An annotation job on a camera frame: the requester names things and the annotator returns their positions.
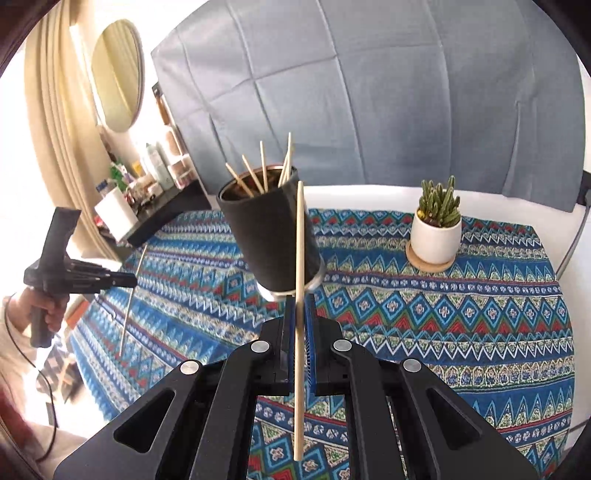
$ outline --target zigzag pattern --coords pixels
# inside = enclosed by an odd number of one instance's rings
[[[382,359],[421,358],[548,474],[573,401],[573,341],[560,286],[533,228],[463,219],[456,262],[417,271],[404,248],[412,216],[310,210],[327,265],[318,312]],[[135,271],[139,252],[124,269]],[[74,331],[80,370],[112,418],[185,358],[213,362],[282,315],[266,303],[220,212],[191,212],[149,242],[118,356],[129,293],[114,288]],[[350,475],[342,397],[307,396],[306,453],[291,451],[293,399],[260,397],[252,479],[345,480]]]

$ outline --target gray curtain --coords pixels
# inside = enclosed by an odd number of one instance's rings
[[[210,0],[152,52],[209,193],[289,131],[307,184],[502,193],[571,211],[576,55],[531,0]]]

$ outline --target black cylindrical container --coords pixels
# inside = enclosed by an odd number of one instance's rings
[[[275,179],[281,173],[281,166],[267,167],[267,172],[269,192],[245,198],[236,180],[232,180],[222,187],[217,202],[257,282],[272,293],[288,293],[296,287],[295,222],[299,178],[297,170],[292,168],[290,179],[276,188],[271,185],[277,184]],[[255,174],[263,184],[262,170],[255,170]],[[257,192],[248,172],[240,177]],[[304,281],[309,284],[321,274],[322,260],[307,212],[304,230]]]

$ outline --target white ceramic planter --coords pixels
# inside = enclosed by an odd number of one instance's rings
[[[438,228],[423,222],[415,212],[410,230],[410,243],[417,256],[430,264],[449,262],[460,248],[462,221],[448,228]]]

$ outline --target green plant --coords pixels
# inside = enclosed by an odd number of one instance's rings
[[[425,223],[436,227],[451,227],[457,224],[462,216],[457,209],[460,206],[460,197],[453,196],[453,189],[456,185],[456,178],[452,175],[447,182],[447,189],[433,181],[423,180],[423,195],[418,201],[418,217]]]

